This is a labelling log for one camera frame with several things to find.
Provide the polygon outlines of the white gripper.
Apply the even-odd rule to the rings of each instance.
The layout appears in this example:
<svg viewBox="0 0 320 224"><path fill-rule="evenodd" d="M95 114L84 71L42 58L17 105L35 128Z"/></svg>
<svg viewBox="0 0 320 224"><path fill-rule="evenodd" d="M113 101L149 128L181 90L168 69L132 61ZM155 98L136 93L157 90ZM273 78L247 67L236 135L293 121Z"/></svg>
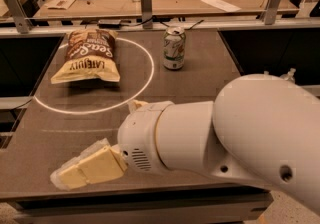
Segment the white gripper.
<svg viewBox="0 0 320 224"><path fill-rule="evenodd" d="M129 115L118 130L119 146L111 146L106 138L96 141L55 170L50 175L51 182L67 191L103 183L121 178L127 164L137 172L167 173L156 146L156 131L162 113L170 105L171 101L130 101Z"/></svg>

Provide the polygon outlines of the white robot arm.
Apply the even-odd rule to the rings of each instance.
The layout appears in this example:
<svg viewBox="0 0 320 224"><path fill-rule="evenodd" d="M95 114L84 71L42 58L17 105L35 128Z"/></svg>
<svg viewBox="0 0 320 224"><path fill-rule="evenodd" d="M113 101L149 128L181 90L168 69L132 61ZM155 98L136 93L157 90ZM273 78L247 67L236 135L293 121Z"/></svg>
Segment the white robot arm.
<svg viewBox="0 0 320 224"><path fill-rule="evenodd" d="M267 74L239 77L213 101L133 101L115 146L100 140L54 171L61 190L122 177L128 168L198 173L277 189L320 213L320 102Z"/></svg>

